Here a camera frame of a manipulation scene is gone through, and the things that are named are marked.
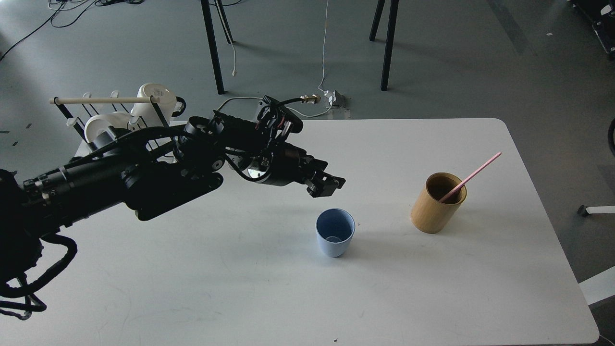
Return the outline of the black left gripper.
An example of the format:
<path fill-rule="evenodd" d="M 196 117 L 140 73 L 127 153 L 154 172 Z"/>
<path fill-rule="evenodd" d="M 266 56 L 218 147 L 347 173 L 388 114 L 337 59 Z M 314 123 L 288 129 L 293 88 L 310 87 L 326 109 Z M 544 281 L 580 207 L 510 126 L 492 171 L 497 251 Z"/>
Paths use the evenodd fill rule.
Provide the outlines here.
<path fill-rule="evenodd" d="M 306 184 L 311 197 L 330 197 L 344 186 L 346 180 L 321 174 L 328 165 L 328 162 L 308 155 L 305 149 L 285 143 L 275 147 L 267 161 L 263 158 L 253 162 L 250 177 L 266 185 Z"/>

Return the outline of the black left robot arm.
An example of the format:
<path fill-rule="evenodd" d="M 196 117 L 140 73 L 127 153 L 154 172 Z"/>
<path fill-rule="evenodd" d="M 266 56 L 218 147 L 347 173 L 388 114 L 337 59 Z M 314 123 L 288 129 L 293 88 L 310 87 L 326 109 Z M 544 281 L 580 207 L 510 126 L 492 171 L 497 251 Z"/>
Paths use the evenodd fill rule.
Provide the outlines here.
<path fill-rule="evenodd" d="M 275 107 L 255 121 L 214 111 L 185 125 L 138 131 L 108 127 L 91 152 L 17 183 L 1 171 L 1 313 L 27 320 L 47 306 L 36 292 L 75 258 L 77 244 L 59 234 L 123 202 L 149 221 L 223 184 L 227 163 L 242 179 L 285 186 L 299 183 L 314 198 L 329 197 L 345 179 L 325 172 L 327 162 L 289 144 L 303 129 L 296 116 Z"/>

